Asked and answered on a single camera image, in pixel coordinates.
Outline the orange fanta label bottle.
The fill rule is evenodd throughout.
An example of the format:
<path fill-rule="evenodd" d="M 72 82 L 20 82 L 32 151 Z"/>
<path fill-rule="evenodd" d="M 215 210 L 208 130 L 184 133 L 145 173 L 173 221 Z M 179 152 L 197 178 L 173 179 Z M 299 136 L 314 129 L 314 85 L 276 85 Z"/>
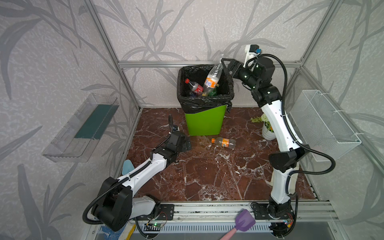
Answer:
<path fill-rule="evenodd" d="M 221 60 L 215 63 L 214 67 L 210 70 L 204 83 L 203 97 L 216 88 L 223 72 L 223 65 Z"/>

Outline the coca cola bottle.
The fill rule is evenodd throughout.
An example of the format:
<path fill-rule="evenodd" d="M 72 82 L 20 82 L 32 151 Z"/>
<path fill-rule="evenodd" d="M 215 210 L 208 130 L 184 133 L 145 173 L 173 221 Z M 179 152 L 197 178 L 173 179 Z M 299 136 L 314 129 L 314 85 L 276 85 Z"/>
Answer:
<path fill-rule="evenodd" d="M 197 95 L 197 96 L 201 96 L 202 95 L 204 89 L 203 89 L 203 87 L 200 84 L 198 84 L 197 82 L 193 82 L 193 81 L 191 81 L 189 79 L 186 79 L 185 83 L 189 86 L 190 90 L 195 95 Z"/>

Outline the green sprite bottle yellow cap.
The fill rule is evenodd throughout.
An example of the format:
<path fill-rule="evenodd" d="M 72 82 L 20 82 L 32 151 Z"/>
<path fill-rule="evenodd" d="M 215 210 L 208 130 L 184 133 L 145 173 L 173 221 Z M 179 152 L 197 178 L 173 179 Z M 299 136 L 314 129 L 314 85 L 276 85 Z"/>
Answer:
<path fill-rule="evenodd" d="M 213 89 L 213 90 L 208 94 L 209 97 L 215 97 L 215 96 L 217 96 L 217 95 L 218 95 L 218 91 L 217 91 L 217 89 Z"/>

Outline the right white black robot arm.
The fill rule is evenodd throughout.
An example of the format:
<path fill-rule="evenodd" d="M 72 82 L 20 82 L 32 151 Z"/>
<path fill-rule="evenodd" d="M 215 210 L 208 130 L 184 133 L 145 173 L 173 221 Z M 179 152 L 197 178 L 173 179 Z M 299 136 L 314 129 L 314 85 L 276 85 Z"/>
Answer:
<path fill-rule="evenodd" d="M 280 92 L 272 85 L 272 75 L 275 71 L 274 61 L 282 67 L 284 73 L 284 87 Z M 269 203 L 254 203 L 254 212 L 259 212 L 267 219 L 281 220 L 292 210 L 290 184 L 293 175 L 325 175 L 336 167 L 336 161 L 329 155 L 313 150 L 299 139 L 294 131 L 285 110 L 285 97 L 288 84 L 288 73 L 284 63 L 272 54 L 259 54 L 241 63 L 235 59 L 223 58 L 221 63 L 224 72 L 235 79 L 242 81 L 243 85 L 250 90 L 253 99 L 267 116 L 272 129 L 276 134 L 279 152 L 269 155 L 269 161 L 273 171 L 273 189 L 270 194 Z M 331 165 L 328 169 L 318 172 L 296 170 L 297 163 L 307 154 L 327 158 Z"/>

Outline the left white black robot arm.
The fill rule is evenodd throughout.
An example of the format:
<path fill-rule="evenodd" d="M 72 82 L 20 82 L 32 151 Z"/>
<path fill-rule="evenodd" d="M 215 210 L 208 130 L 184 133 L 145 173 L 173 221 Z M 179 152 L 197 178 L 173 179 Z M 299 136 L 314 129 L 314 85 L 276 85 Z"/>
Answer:
<path fill-rule="evenodd" d="M 191 150 L 190 138 L 173 124 L 168 117 L 170 132 L 166 139 L 152 149 L 150 157 L 137 168 L 117 179 L 107 178 L 97 197 L 91 201 L 82 214 L 88 225 L 104 224 L 114 232 L 126 223 L 140 216 L 156 214 L 160 203 L 148 196 L 135 195 L 156 174 L 177 161 L 179 153 Z"/>

